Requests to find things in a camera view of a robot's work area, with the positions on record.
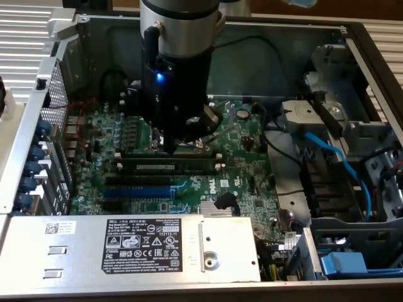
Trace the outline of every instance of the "robotic arm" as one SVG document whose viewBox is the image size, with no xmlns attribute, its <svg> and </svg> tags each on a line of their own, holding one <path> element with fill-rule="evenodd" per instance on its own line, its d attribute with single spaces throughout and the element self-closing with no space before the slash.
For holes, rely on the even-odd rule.
<svg viewBox="0 0 403 302">
<path fill-rule="evenodd" d="M 164 135 L 164 151 L 213 133 L 222 116 L 208 107 L 212 44 L 225 20 L 219 0 L 142 0 L 142 80 L 129 102 Z"/>
</svg>

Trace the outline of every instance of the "black cable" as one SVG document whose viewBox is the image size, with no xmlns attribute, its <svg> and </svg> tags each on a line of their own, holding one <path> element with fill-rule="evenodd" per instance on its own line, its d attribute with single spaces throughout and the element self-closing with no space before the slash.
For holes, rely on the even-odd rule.
<svg viewBox="0 0 403 302">
<path fill-rule="evenodd" d="M 384 154 L 385 152 L 392 151 L 393 149 L 394 149 L 393 146 L 385 147 L 385 148 L 382 148 L 382 149 L 380 149 L 380 150 L 378 150 L 378 151 L 376 151 L 376 152 L 374 152 L 374 153 L 372 153 L 372 154 L 370 154 L 370 155 L 368 155 L 368 156 L 363 157 L 363 158 L 360 159 L 360 161 L 358 162 L 358 167 L 360 167 L 360 168 L 361 168 L 361 167 L 364 167 L 365 163 L 366 163 L 367 161 L 369 161 L 370 159 L 373 159 L 374 157 L 377 157 L 377 156 L 379 156 L 379 155 L 382 155 L 382 154 Z"/>
<path fill-rule="evenodd" d="M 271 141 L 267 138 L 266 134 L 264 133 L 264 125 L 265 125 L 265 121 L 266 121 L 266 117 L 267 117 L 267 110 L 266 108 L 259 103 L 255 103 L 256 105 L 258 105 L 264 112 L 263 114 L 263 120 L 261 123 L 261 134 L 262 137 L 264 138 L 264 140 L 266 141 L 266 143 L 274 150 L 276 150 L 279 154 L 281 154 L 282 156 L 285 156 L 286 158 L 292 160 L 293 162 L 295 162 L 301 169 L 304 167 L 303 163 L 296 159 L 295 157 L 291 156 L 290 154 L 285 153 L 284 151 L 281 151 L 279 148 L 277 148 L 276 146 L 274 146 Z"/>
<path fill-rule="evenodd" d="M 288 73 L 288 69 L 286 67 L 285 61 L 284 61 L 283 56 L 281 55 L 279 49 L 277 48 L 277 46 L 271 40 L 269 40 L 265 36 L 262 36 L 262 35 L 244 36 L 243 38 L 239 38 L 239 39 L 236 39 L 236 40 L 233 40 L 233 41 L 230 41 L 230 42 L 218 44 L 218 45 L 215 46 L 215 48 L 217 49 L 217 48 L 226 47 L 226 46 L 233 45 L 233 44 L 243 42 L 245 40 L 250 40 L 250 39 L 257 39 L 257 40 L 264 41 L 271 47 L 271 49 L 273 49 L 273 51 L 276 53 L 276 56 L 277 56 L 277 58 L 278 58 L 278 60 L 280 62 L 281 69 L 282 69 L 282 71 L 284 73 L 284 76 L 287 78 L 287 81 L 290 84 L 294 85 L 293 77 Z"/>
<path fill-rule="evenodd" d="M 288 133 L 288 131 L 285 130 L 284 127 L 281 127 L 281 126 L 278 124 L 277 119 L 273 118 L 272 120 L 273 120 L 273 123 L 276 125 L 278 131 L 281 131 L 281 132 L 284 132 L 284 133 Z"/>
<path fill-rule="evenodd" d="M 292 194 L 297 194 L 297 193 L 304 193 L 304 190 L 296 190 L 296 191 L 291 191 L 287 193 L 280 193 L 280 194 L 271 194 L 272 196 L 287 196 L 287 195 L 292 195 Z"/>
</svg>

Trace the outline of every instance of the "black pcie slot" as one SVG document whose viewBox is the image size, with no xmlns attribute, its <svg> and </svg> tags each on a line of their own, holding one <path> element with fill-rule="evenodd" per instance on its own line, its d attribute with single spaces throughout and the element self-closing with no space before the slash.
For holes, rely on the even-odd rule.
<svg viewBox="0 0 403 302">
<path fill-rule="evenodd" d="M 181 153 L 172 154 L 155 153 L 155 154 L 125 154 L 122 153 L 123 159 L 214 159 L 216 152 L 202 152 L 202 153 Z"/>
<path fill-rule="evenodd" d="M 175 176 L 175 175 L 215 175 L 214 159 L 174 159 L 174 158 L 137 158 L 120 160 L 123 166 L 120 173 L 127 175 Z"/>
<path fill-rule="evenodd" d="M 133 177 L 133 176 L 116 176 L 107 177 L 105 186 L 171 186 L 173 182 L 169 177 Z"/>
<path fill-rule="evenodd" d="M 172 170 L 149 170 L 149 171 L 126 171 L 125 169 L 121 171 L 121 175 L 124 176 L 210 176 L 216 175 L 217 171 L 172 171 Z"/>
</svg>

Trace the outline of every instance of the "red wire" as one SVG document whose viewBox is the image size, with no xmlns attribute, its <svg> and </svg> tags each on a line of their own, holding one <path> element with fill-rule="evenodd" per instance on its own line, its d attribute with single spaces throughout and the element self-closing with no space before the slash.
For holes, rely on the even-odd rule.
<svg viewBox="0 0 403 302">
<path fill-rule="evenodd" d="M 398 162 L 397 164 L 395 164 L 395 169 L 399 168 L 401 165 L 403 165 L 403 162 Z"/>
<path fill-rule="evenodd" d="M 378 193 L 378 190 L 375 188 L 372 191 L 372 200 L 371 200 L 372 208 L 375 206 L 375 201 L 377 200 L 377 193 Z"/>
<path fill-rule="evenodd" d="M 78 123 L 79 123 L 80 117 L 81 117 L 82 114 L 84 113 L 84 110 L 85 110 L 89 105 L 91 105 L 91 103 L 95 103 L 95 102 L 96 102 L 96 98 L 93 97 L 92 100 L 90 100 L 90 101 L 88 101 L 88 102 L 86 102 L 86 103 L 83 103 L 83 102 L 80 102 L 80 103 L 79 103 L 79 104 L 84 104 L 84 106 L 81 108 L 80 114 L 79 114 L 79 116 L 78 116 L 78 118 L 77 118 L 77 122 L 76 122 L 76 133 L 77 133 L 78 141 L 79 141 L 80 145 L 81 145 L 84 149 L 86 148 L 86 145 L 84 144 L 84 142 L 83 142 L 83 140 L 82 140 L 82 138 L 81 138 L 81 136 L 80 136 L 80 134 L 79 134 L 79 131 L 78 131 Z"/>
<path fill-rule="evenodd" d="M 56 107 L 49 107 L 49 109 L 62 109 L 62 108 L 68 108 L 68 109 L 72 109 L 75 106 L 82 106 L 82 108 L 80 109 L 80 114 L 77 118 L 77 122 L 76 122 L 76 133 L 77 133 L 77 137 L 78 137 L 78 141 L 80 143 L 80 145 L 85 148 L 85 144 L 82 140 L 82 138 L 80 137 L 79 131 L 78 131 L 78 123 L 80 121 L 80 117 L 84 114 L 84 110 L 91 105 L 92 103 L 96 102 L 96 98 L 93 97 L 91 100 L 89 100 L 88 102 L 84 103 L 84 102 L 77 102 L 77 103 L 72 103 L 72 104 L 67 104 L 67 105 L 63 105 L 63 106 L 56 106 Z"/>
</svg>

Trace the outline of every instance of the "green circuit board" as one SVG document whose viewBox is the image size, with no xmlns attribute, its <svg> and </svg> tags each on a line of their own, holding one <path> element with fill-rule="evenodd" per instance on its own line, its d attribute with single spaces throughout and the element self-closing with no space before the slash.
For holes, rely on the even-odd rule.
<svg viewBox="0 0 403 302">
<path fill-rule="evenodd" d="M 255 235 L 274 240 L 282 238 L 280 229 L 270 226 L 278 214 L 278 200 L 268 181 L 271 174 L 268 154 L 259 145 L 259 115 L 250 114 L 246 120 L 238 119 L 237 110 L 251 112 L 250 105 L 241 101 L 218 103 L 216 107 L 224 116 L 214 134 L 218 136 L 213 140 L 214 135 L 181 144 L 176 152 L 179 158 L 173 160 L 158 156 L 162 138 L 153 133 L 142 118 L 120 116 L 116 109 L 109 106 L 88 113 L 86 119 L 91 125 L 88 138 L 92 144 L 99 141 L 100 148 L 98 153 L 91 154 L 91 161 L 86 160 L 85 152 L 76 155 L 71 215 L 205 214 L 202 202 L 214 203 L 221 195 L 230 192 L 237 196 L 241 216 L 251 218 Z M 118 138 L 115 135 L 116 125 L 120 125 Z M 250 151 L 242 144 L 245 137 L 253 140 Z M 129 165 L 123 163 L 123 170 L 118 169 L 120 155 L 116 151 L 133 157 Z M 180 165 L 183 173 L 176 171 L 172 174 L 171 169 L 175 165 Z M 121 207 L 105 209 L 107 178 L 121 177 L 122 172 L 123 176 L 149 180 L 169 177 L 171 185 L 177 189 L 173 195 L 165 198 L 111 199 L 111 203 L 116 201 Z"/>
</svg>

